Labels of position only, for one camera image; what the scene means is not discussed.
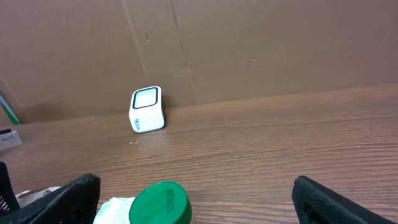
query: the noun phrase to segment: cardboard backdrop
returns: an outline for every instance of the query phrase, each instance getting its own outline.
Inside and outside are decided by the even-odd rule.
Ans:
[[[0,2],[0,90],[25,122],[398,81],[396,0]]]

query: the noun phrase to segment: green cap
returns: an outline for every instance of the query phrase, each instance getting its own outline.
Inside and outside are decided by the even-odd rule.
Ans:
[[[164,181],[146,188],[132,202],[131,224],[189,224],[192,206],[184,188]]]

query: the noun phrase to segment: wood grain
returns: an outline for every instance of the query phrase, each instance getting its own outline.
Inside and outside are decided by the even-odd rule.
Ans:
[[[126,114],[25,124],[0,158],[16,193],[93,173],[103,203],[174,180],[199,223],[297,223],[299,175],[398,222],[397,123],[393,83],[172,108],[145,134]]]

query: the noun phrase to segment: wooden table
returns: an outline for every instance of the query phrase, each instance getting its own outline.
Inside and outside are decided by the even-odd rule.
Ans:
[[[16,193],[101,177],[101,203],[160,180],[188,191],[199,223],[297,223],[306,175],[398,222],[398,85],[169,109],[165,129],[134,134],[126,114],[15,127],[0,152]]]

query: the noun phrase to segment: green bottle cap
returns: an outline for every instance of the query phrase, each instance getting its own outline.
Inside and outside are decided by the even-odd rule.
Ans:
[[[165,181],[146,188],[132,202],[130,224],[189,224],[192,206],[184,188]]]

